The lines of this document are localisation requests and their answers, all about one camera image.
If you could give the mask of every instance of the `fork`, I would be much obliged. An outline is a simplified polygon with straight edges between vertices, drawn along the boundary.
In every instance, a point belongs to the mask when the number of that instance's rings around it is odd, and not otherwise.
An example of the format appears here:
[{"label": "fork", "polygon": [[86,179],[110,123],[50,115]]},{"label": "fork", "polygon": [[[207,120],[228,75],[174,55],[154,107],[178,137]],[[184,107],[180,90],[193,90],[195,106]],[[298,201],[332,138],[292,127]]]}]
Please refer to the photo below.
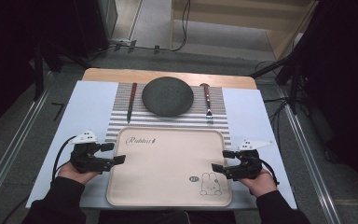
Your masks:
[{"label": "fork", "polygon": [[208,111],[206,112],[206,120],[213,121],[213,115],[212,115],[212,111],[211,111],[211,98],[209,95],[209,85],[206,83],[202,83],[202,84],[200,84],[200,86],[202,86],[204,88],[205,100],[206,100],[206,105],[208,108]]}]

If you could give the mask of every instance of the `round plate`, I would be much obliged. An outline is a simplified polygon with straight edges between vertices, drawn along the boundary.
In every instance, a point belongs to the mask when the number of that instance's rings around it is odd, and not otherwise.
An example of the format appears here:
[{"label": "round plate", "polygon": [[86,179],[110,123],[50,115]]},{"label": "round plate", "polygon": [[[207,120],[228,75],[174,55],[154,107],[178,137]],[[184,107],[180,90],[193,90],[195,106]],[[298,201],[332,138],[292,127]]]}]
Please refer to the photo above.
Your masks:
[{"label": "round plate", "polygon": [[151,112],[163,117],[175,117],[193,105],[194,93],[179,78],[159,77],[147,83],[142,100]]}]

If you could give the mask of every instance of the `fork handle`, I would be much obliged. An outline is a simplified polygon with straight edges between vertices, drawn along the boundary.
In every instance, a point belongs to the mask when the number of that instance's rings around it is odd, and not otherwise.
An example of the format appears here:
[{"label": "fork handle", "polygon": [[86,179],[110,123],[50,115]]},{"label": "fork handle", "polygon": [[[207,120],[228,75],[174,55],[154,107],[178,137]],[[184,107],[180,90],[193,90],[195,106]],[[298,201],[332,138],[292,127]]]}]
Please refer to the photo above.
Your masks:
[{"label": "fork handle", "polygon": [[210,109],[211,108],[211,98],[209,95],[209,85],[206,83],[202,83],[202,84],[200,84],[200,86],[202,86],[204,88],[206,105],[208,106],[208,109]]}]

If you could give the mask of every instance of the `cartoon rabbit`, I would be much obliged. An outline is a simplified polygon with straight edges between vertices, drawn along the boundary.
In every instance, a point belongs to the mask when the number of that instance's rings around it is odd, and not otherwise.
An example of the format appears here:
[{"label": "cartoon rabbit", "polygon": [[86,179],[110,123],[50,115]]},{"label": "cartoon rabbit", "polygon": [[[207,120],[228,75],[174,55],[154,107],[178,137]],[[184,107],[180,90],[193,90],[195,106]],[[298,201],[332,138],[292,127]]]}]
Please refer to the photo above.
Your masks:
[{"label": "cartoon rabbit", "polygon": [[217,181],[217,176],[215,173],[204,173],[202,175],[200,195],[222,195],[219,181]]}]

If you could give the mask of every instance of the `tray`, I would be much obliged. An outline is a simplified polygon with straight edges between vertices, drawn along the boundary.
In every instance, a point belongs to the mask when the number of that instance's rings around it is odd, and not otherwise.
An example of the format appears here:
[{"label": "tray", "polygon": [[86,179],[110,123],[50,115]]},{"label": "tray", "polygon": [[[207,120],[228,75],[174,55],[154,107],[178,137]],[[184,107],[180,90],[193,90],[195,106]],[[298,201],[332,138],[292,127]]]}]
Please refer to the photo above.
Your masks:
[{"label": "tray", "polygon": [[124,164],[110,172],[107,200],[120,206],[226,206],[231,186],[211,163],[227,165],[214,130],[127,127],[117,137]]}]

